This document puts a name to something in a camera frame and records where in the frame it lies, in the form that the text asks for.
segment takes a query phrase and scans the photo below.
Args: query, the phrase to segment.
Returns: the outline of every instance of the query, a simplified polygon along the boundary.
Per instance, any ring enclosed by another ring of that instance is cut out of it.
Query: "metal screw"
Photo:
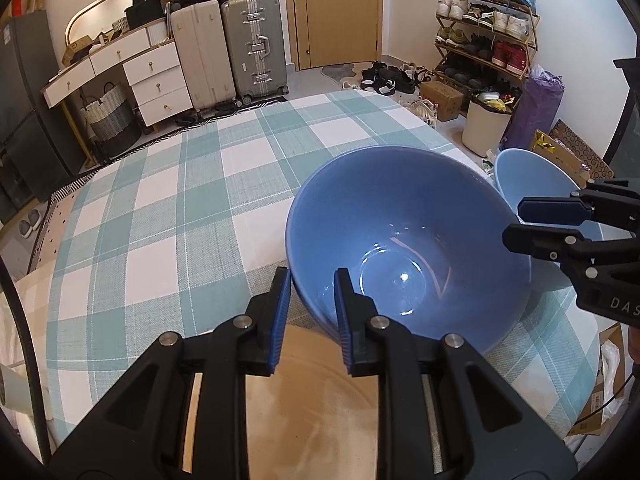
[[[444,336],[444,342],[451,348],[460,348],[465,343],[465,339],[458,334],[447,334]]]
[[[165,332],[160,335],[158,341],[162,346],[173,346],[178,342],[178,335],[175,332]]]
[[[384,316],[374,316],[369,319],[369,324],[373,328],[379,328],[380,330],[384,330],[389,326],[389,318]]]
[[[234,318],[234,326],[236,328],[249,328],[253,322],[254,320],[246,314],[242,314],[242,316],[236,316]]]

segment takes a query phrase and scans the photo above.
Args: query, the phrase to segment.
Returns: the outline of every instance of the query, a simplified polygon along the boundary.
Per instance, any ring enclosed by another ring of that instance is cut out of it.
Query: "suitcase handle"
[[[269,38],[267,38],[266,36],[258,36],[258,39],[264,41],[264,52],[260,53],[260,57],[261,58],[265,58],[271,53],[271,47],[269,45]]]

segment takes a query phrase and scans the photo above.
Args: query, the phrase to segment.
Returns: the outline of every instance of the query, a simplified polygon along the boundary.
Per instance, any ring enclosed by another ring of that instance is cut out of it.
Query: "refrigerator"
[[[15,189],[9,190],[11,186],[3,183],[0,172],[0,187],[18,209],[21,205],[16,201],[24,198],[24,186],[44,202],[84,164],[84,153],[63,111],[58,106],[47,107],[42,95],[42,88],[57,73],[45,10],[12,18],[2,27],[0,156],[8,157],[13,173],[24,185],[17,182]]]

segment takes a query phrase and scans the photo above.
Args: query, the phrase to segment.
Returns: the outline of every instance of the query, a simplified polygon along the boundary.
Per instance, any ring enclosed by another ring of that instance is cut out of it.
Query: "wooden door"
[[[294,0],[298,68],[378,58],[379,0]]]

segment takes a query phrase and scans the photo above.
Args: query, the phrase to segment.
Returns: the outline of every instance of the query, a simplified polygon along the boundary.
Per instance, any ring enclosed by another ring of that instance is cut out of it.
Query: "bowl rim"
[[[531,152],[529,150],[524,150],[523,148],[508,148],[506,150],[502,150],[500,153],[498,153],[498,156],[495,157],[495,163],[494,163],[494,182],[495,182],[495,189],[498,190],[498,192],[500,193],[500,196],[502,197],[502,199],[504,200],[504,203],[507,204],[507,206],[511,209],[511,205],[507,202],[507,199],[504,197],[504,191],[502,190],[502,186],[500,184],[500,178],[498,177],[498,173],[499,173],[499,169],[498,169],[498,165],[500,164],[500,160],[503,159],[507,159],[510,156],[514,156],[511,155],[511,152],[525,152],[528,155],[523,155],[523,156],[528,156],[530,158],[538,158],[544,161],[544,164],[547,164],[548,166],[553,167],[555,170],[558,170],[560,173],[564,174],[564,176],[567,178],[567,180],[573,184],[575,186],[575,190],[578,191],[580,189],[580,186],[578,186],[574,180],[566,174],[566,172],[562,169],[559,168],[558,166],[556,166],[554,163],[552,163],[550,160],[546,159],[545,157],[543,157],[542,155],[539,155],[537,153]],[[514,215],[517,216],[518,220],[520,221],[520,223],[522,224],[527,224],[527,222],[524,222],[522,220],[522,218],[520,218],[520,216],[518,215],[518,211],[513,211]],[[591,221],[593,224],[596,224],[598,226],[598,231],[600,232],[600,240],[604,240],[604,233],[602,232],[602,226],[598,223],[598,222],[593,222]]]
[[[300,287],[300,284],[298,283],[298,280],[296,279],[294,268],[297,266],[297,262],[296,262],[296,258],[292,255],[291,231],[292,231],[293,227],[292,227],[291,219],[292,219],[293,216],[295,216],[296,210],[300,206],[300,201],[303,199],[303,196],[305,195],[307,187],[309,186],[309,184],[311,182],[313,182],[313,180],[315,179],[315,177],[319,173],[321,173],[322,171],[325,171],[326,168],[330,164],[332,164],[333,162],[335,162],[339,158],[343,158],[343,157],[348,156],[348,155],[353,155],[353,153],[362,152],[364,150],[389,150],[389,151],[396,151],[396,152],[413,152],[413,153],[424,154],[426,156],[434,156],[435,158],[442,157],[445,160],[447,160],[448,162],[450,162],[452,165],[454,165],[454,166],[457,165],[460,168],[460,170],[462,170],[463,173],[466,173],[468,176],[471,176],[475,180],[477,180],[478,182],[481,182],[482,183],[481,185],[487,186],[489,189],[491,189],[492,192],[496,194],[496,197],[499,198],[499,200],[496,201],[496,204],[500,204],[504,208],[505,212],[508,212],[509,214],[514,216],[514,223],[516,223],[516,222],[520,223],[519,216],[516,213],[513,212],[513,210],[509,206],[509,204],[507,204],[507,201],[502,196],[502,194],[500,192],[498,192],[498,190],[495,189],[495,187],[492,186],[491,183],[489,183],[489,181],[487,179],[480,177],[478,175],[478,173],[476,173],[473,169],[471,169],[468,166],[466,166],[465,164],[462,164],[461,162],[455,160],[454,158],[451,158],[450,156],[444,155],[443,153],[437,153],[437,152],[434,152],[433,150],[429,150],[427,148],[418,148],[418,147],[415,147],[415,146],[403,146],[401,144],[375,144],[375,145],[372,145],[372,146],[363,146],[361,148],[355,148],[354,150],[349,150],[348,152],[341,153],[340,155],[338,155],[338,156],[336,156],[334,158],[331,158],[330,160],[326,161],[325,163],[320,165],[311,175],[309,175],[306,178],[306,180],[302,183],[302,185],[298,189],[298,192],[296,193],[296,195],[295,195],[295,197],[293,199],[293,202],[291,203],[291,207],[289,208],[289,213],[287,215],[287,224],[286,224],[286,227],[285,227],[285,255],[286,255],[286,259],[287,259],[287,265],[289,266],[289,269],[291,271],[291,279],[292,279],[293,285],[294,285],[294,287],[296,289],[296,292],[297,292],[298,296],[300,297],[300,300],[303,303],[303,306],[309,311],[309,313],[314,318],[316,323],[318,323],[318,325],[321,326],[322,329],[325,330],[325,332],[327,332],[328,335],[331,336],[331,338],[333,338],[336,341],[338,341],[338,331],[331,324],[331,322],[327,318],[326,314],[321,309],[316,307],[316,305],[314,304],[313,301],[311,301],[311,296],[308,294],[308,291],[306,291],[304,288]],[[531,285],[532,285],[532,283],[531,283],[532,274],[531,274],[531,258],[530,258],[530,256],[527,257],[527,267],[528,267],[527,288],[528,288],[529,295],[530,295],[531,291],[532,291],[532,288],[531,288]],[[522,305],[522,313],[520,314],[518,319],[513,323],[513,325],[511,326],[510,330],[507,332],[506,335],[508,335],[514,329],[514,327],[518,323],[520,317],[524,313],[524,310],[526,309],[526,306],[527,306],[527,302],[524,302],[524,304]],[[491,348],[487,349],[486,351],[487,352],[491,351],[493,348],[497,347],[502,341],[503,341],[503,339],[498,341],[498,342],[496,342],[494,345],[491,346]]]

